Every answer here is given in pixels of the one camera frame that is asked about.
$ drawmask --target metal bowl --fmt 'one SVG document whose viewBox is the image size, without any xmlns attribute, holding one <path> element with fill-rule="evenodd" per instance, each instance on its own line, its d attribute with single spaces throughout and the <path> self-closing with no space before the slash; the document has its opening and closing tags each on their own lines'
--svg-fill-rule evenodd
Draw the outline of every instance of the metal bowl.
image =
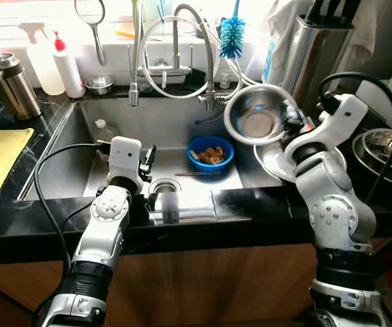
<svg viewBox="0 0 392 327">
<path fill-rule="evenodd" d="M 237 141 L 248 145 L 265 145 L 280 139 L 283 103 L 297 107 L 284 89 L 271 84 L 245 87 L 230 99 L 224 110 L 224 125 Z"/>
<path fill-rule="evenodd" d="M 94 76 L 85 81 L 85 87 L 94 95 L 105 95 L 111 92 L 114 78 L 111 76 Z"/>
<path fill-rule="evenodd" d="M 380 172 L 391 153 L 392 129 L 371 129 L 358 136 L 353 145 L 353 151 L 360 162 L 373 171 Z M 392 165 L 387 178 L 392 180 Z"/>
</svg>

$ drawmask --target white plate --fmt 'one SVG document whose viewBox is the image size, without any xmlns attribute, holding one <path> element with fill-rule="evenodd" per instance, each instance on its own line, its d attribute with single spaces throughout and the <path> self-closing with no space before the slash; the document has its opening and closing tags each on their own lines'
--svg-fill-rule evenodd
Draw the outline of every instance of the white plate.
<svg viewBox="0 0 392 327">
<path fill-rule="evenodd" d="M 285 181 L 295 183 L 294 175 L 295 163 L 286 160 L 284 151 L 279 142 L 271 143 L 264 146 L 254 146 L 253 152 L 256 160 L 261 165 L 262 169 L 271 176 L 276 176 Z M 333 154 L 342 164 L 344 170 L 347 169 L 346 159 L 337 148 L 333 149 Z"/>
</svg>

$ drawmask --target stainless steel sink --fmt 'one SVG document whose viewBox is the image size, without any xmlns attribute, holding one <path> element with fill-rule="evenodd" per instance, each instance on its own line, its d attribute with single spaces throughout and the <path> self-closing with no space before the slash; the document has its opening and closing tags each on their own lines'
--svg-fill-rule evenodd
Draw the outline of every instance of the stainless steel sink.
<svg viewBox="0 0 392 327">
<path fill-rule="evenodd" d="M 104 119 L 119 135 L 140 140 L 144 149 L 157 146 L 153 182 L 145 184 L 144 194 L 278 186 L 256 163 L 252 148 L 236 143 L 235 160 L 221 176 L 175 176 L 196 171 L 185 154 L 192 138 L 217 135 L 230 139 L 221 119 L 194 124 L 211 115 L 196 99 L 143 98 L 137 108 L 130 107 L 126 98 L 80 100 L 72 104 L 44 153 L 69 144 L 95 142 L 98 128 L 94 121 Z M 78 198 L 94 196 L 107 172 L 103 156 L 92 149 L 75 149 L 50 159 L 39 176 L 45 198 Z M 31 176 L 18 199 L 37 199 Z"/>
</svg>

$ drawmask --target thermos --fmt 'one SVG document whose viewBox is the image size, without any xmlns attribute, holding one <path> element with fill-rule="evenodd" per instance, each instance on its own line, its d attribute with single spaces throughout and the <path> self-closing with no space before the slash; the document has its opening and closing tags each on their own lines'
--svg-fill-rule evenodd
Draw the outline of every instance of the thermos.
<svg viewBox="0 0 392 327">
<path fill-rule="evenodd" d="M 0 54 L 0 98 L 18 120 L 41 115 L 37 96 L 25 69 L 12 53 Z"/>
</svg>

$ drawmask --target white squeeze bottle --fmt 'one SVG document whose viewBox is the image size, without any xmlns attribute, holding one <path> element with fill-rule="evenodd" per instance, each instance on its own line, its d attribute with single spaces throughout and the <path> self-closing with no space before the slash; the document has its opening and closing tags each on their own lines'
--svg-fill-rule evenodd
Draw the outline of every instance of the white squeeze bottle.
<svg viewBox="0 0 392 327">
<path fill-rule="evenodd" d="M 43 23 L 22 23 L 19 27 L 26 31 L 31 41 L 26 53 L 41 87 L 49 95 L 59 95 L 65 89 L 53 60 L 52 44 L 42 32 L 43 26 Z"/>
<path fill-rule="evenodd" d="M 70 52 L 70 50 L 66 49 L 66 45 L 64 41 L 59 38 L 58 32 L 55 31 L 54 33 L 56 40 L 53 59 L 55 60 L 59 73 L 61 74 L 65 92 L 69 97 L 82 97 L 85 94 L 85 86 L 80 78 L 74 55 Z"/>
</svg>

